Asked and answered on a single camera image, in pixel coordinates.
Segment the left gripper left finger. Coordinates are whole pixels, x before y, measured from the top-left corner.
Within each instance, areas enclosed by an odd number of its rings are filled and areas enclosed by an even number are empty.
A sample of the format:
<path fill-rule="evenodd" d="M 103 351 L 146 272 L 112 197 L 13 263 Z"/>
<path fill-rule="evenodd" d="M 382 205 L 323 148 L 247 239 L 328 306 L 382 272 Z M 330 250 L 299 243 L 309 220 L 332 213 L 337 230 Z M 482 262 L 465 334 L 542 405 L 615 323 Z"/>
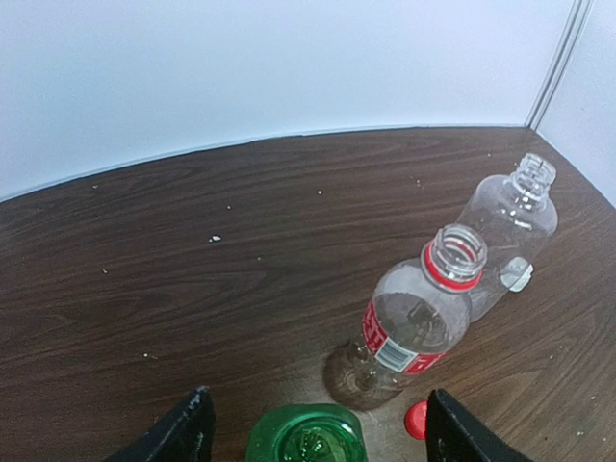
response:
<path fill-rule="evenodd" d="M 211 461 L 215 432 L 210 389 L 199 386 L 139 439 L 106 461 Z"/>

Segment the clear wide plastic bottle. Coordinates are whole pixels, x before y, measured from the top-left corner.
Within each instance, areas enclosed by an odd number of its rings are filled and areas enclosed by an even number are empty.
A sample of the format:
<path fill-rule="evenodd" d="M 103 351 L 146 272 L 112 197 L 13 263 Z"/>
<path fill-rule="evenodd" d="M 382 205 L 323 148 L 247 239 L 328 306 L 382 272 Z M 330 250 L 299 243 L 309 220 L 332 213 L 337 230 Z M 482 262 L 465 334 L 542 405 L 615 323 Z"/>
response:
<path fill-rule="evenodd" d="M 457 222 L 478 233 L 487 244 L 487 261 L 477 285 L 470 290 L 470 321 L 485 316 L 509 292 L 500 271 L 514 257 L 529 263 L 553 235 L 558 215 L 550 189 L 555 167 L 535 153 L 527 153 L 515 171 L 485 177 L 476 187 Z"/>

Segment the green bottle cap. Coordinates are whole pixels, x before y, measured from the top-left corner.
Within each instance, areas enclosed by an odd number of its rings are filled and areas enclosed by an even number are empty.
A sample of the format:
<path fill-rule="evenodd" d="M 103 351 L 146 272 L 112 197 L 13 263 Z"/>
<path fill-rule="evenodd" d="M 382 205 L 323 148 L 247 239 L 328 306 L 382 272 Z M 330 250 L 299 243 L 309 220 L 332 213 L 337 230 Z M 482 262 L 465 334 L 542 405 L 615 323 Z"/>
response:
<path fill-rule="evenodd" d="M 247 462 L 368 460 L 361 423 L 335 404 L 293 404 L 275 409 L 254 426 Z"/>

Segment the red label cola bottle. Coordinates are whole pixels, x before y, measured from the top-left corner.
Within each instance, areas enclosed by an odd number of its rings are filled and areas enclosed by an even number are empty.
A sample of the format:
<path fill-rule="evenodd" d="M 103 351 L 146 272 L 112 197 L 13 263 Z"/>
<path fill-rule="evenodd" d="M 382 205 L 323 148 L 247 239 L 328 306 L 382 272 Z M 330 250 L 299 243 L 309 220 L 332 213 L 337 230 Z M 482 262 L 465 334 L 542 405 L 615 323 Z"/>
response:
<path fill-rule="evenodd" d="M 470 295 L 482 277 L 487 244 L 472 228 L 442 227 L 419 256 L 376 284 L 361 330 L 326 360 L 330 396 L 372 410 L 399 395 L 455 347 L 471 323 Z"/>

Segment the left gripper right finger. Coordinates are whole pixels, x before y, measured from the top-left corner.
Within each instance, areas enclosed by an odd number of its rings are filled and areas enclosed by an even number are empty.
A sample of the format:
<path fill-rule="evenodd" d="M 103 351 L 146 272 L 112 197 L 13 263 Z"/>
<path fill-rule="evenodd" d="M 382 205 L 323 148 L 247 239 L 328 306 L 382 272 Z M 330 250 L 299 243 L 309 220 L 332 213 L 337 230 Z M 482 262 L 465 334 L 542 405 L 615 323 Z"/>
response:
<path fill-rule="evenodd" d="M 444 389 L 433 390 L 429 395 L 425 436 L 429 462 L 530 461 Z"/>

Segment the red bottle cap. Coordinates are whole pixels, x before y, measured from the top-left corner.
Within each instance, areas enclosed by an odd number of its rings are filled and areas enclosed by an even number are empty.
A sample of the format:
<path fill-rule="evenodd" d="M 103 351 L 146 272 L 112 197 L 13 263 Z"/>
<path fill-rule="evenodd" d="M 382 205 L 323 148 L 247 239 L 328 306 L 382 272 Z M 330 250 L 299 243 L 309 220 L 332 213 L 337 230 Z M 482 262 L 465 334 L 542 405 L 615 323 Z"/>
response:
<path fill-rule="evenodd" d="M 410 436 L 424 440 L 426 434 L 427 401 L 411 406 L 405 414 L 404 426 Z"/>

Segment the white bottle cap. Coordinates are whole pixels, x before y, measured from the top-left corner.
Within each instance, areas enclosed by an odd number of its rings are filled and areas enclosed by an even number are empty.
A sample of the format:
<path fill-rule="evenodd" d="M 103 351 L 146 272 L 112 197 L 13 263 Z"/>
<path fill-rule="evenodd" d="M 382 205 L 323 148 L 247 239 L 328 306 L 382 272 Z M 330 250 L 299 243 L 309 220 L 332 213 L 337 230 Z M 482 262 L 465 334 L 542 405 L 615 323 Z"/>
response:
<path fill-rule="evenodd" d="M 500 271 L 500 282 L 509 292 L 518 293 L 530 281 L 534 267 L 525 258 L 514 257 Z"/>

